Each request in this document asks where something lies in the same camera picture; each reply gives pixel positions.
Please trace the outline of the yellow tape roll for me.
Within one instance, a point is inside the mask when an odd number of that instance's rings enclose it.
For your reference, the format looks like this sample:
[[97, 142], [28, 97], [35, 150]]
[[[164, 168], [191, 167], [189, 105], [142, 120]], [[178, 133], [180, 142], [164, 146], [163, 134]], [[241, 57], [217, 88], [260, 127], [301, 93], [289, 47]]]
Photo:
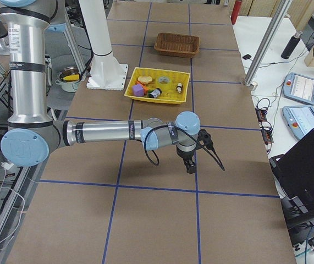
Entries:
[[171, 79], [166, 76], [160, 76], [157, 78], [157, 84], [161, 86], [167, 86], [171, 84]]

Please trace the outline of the yellow plastic basket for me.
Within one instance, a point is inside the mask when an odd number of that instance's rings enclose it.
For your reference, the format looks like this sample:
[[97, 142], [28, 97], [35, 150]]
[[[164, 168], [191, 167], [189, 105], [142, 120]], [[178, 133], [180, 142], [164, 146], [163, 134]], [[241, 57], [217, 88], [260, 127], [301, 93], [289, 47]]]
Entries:
[[[145, 93], [143, 97], [134, 96], [132, 87], [136, 84], [135, 82], [139, 76], [151, 76], [153, 78], [153, 82], [146, 85], [149, 88], [148, 92], [150, 90], [160, 88], [162, 90], [160, 97], [156, 99], [149, 98], [148, 93]], [[157, 78], [160, 76], [166, 76], [170, 78], [171, 84], [167, 86], [158, 85]], [[186, 102], [189, 81], [190, 73], [187, 72], [136, 67], [132, 73], [124, 96], [133, 100], [145, 102], [181, 104]], [[183, 85], [182, 93], [177, 93], [176, 87], [178, 83], [182, 83]]]

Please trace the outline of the brown wicker basket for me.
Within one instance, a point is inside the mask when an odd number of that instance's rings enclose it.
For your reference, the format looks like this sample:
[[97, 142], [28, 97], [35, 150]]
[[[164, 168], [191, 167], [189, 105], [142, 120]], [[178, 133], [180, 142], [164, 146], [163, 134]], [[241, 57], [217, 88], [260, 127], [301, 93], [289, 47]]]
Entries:
[[199, 46], [198, 36], [161, 32], [157, 36], [154, 48], [161, 55], [194, 58], [199, 52]]

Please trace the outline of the panda figurine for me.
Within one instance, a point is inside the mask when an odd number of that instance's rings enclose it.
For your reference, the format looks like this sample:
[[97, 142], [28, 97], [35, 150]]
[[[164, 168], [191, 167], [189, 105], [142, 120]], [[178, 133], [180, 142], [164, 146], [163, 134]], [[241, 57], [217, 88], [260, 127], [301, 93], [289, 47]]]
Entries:
[[182, 89], [183, 89], [182, 83], [178, 83], [176, 89], [177, 89], [177, 93], [179, 94], [182, 93]]

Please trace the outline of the toy carrot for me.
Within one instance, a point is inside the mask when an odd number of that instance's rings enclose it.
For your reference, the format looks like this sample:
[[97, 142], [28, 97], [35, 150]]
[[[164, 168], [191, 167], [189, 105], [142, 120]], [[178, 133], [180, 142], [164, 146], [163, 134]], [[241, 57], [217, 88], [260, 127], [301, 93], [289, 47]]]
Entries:
[[149, 88], [146, 85], [144, 85], [143, 83], [141, 83], [139, 81], [136, 81], [135, 83], [142, 86], [142, 88], [144, 89], [144, 93], [145, 94], [148, 93]]

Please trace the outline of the purple cube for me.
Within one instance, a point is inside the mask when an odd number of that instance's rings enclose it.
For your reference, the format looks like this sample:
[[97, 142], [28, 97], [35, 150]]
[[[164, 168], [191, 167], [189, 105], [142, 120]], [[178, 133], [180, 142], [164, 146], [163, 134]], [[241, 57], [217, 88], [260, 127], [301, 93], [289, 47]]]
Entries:
[[141, 84], [135, 84], [132, 87], [132, 90], [133, 90], [133, 95], [136, 97], [143, 97], [145, 95], [144, 94], [144, 88]]

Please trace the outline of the toy bread piece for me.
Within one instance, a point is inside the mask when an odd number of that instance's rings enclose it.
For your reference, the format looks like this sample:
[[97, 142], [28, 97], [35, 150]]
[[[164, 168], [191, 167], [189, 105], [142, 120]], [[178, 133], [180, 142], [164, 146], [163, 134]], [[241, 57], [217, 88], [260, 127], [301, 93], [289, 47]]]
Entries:
[[139, 76], [137, 78], [137, 81], [142, 83], [143, 85], [147, 85], [147, 84], [153, 82], [153, 78], [151, 76]]

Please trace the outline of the white pillar with base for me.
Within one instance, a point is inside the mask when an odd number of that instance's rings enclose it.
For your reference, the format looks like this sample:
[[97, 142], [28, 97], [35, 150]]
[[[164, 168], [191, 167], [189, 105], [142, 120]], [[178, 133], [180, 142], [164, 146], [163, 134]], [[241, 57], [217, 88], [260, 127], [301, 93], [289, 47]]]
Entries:
[[121, 91], [128, 65], [114, 57], [103, 2], [83, 0], [79, 4], [93, 52], [87, 88]]

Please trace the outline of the small black device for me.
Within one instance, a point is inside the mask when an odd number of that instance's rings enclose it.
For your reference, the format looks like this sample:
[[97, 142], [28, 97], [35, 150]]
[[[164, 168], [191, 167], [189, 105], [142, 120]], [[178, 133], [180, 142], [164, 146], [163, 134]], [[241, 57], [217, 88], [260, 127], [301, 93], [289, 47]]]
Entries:
[[242, 58], [244, 60], [248, 60], [248, 59], [251, 59], [251, 55], [250, 54], [246, 54], [246, 55], [242, 56]]

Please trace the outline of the near teach pendant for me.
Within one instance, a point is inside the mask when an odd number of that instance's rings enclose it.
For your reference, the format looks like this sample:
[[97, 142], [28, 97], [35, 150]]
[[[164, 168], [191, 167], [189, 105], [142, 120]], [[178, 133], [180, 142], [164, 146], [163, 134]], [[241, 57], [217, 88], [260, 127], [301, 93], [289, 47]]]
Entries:
[[284, 119], [293, 135], [301, 140], [314, 129], [314, 108], [312, 106], [285, 106], [282, 108]]

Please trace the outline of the teach pendant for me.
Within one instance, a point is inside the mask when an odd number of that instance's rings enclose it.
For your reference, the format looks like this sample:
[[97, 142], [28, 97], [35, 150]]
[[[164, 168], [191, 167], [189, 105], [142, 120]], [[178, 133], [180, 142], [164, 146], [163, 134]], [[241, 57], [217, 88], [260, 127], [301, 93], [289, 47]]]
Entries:
[[283, 94], [286, 98], [313, 106], [314, 78], [289, 73], [284, 80]]
[[293, 135], [301, 140], [314, 129], [314, 108], [312, 106], [285, 106], [282, 108], [284, 119]]

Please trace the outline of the far teach pendant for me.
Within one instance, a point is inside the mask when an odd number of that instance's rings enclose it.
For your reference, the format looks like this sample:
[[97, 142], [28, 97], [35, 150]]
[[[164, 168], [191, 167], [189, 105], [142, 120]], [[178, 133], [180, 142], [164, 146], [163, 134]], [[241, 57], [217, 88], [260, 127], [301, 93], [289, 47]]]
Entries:
[[313, 106], [314, 78], [289, 73], [284, 80], [283, 94], [286, 98]]

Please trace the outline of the white pot with corn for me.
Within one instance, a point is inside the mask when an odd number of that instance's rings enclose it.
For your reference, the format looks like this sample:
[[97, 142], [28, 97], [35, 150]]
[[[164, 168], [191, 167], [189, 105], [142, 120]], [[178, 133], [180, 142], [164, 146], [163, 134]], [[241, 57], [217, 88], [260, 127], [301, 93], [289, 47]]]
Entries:
[[66, 67], [59, 72], [55, 83], [65, 92], [75, 93], [80, 82], [80, 74], [76, 67]]

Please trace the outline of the black water bottle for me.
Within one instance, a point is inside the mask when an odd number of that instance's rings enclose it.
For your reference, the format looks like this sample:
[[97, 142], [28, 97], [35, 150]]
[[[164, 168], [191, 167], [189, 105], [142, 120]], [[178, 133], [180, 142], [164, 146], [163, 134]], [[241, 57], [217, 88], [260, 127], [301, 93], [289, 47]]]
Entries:
[[286, 47], [282, 51], [282, 54], [280, 55], [283, 59], [289, 59], [291, 54], [293, 53], [294, 49], [298, 45], [300, 39], [302, 36], [302, 31], [297, 31], [288, 41]]

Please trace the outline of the aluminium frame post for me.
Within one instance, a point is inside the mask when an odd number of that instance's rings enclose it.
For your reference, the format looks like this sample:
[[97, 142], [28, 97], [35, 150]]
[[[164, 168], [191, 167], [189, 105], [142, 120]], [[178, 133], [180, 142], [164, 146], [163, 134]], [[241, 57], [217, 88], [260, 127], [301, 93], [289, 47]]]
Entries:
[[257, 85], [254, 84], [254, 77], [291, 3], [292, 0], [280, 1], [278, 9], [271, 19], [267, 30], [262, 38], [262, 41], [257, 49], [257, 52], [252, 60], [252, 63], [246, 73], [246, 77], [243, 83], [245, 86], [249, 87], [251, 91], [255, 91], [257, 88]]

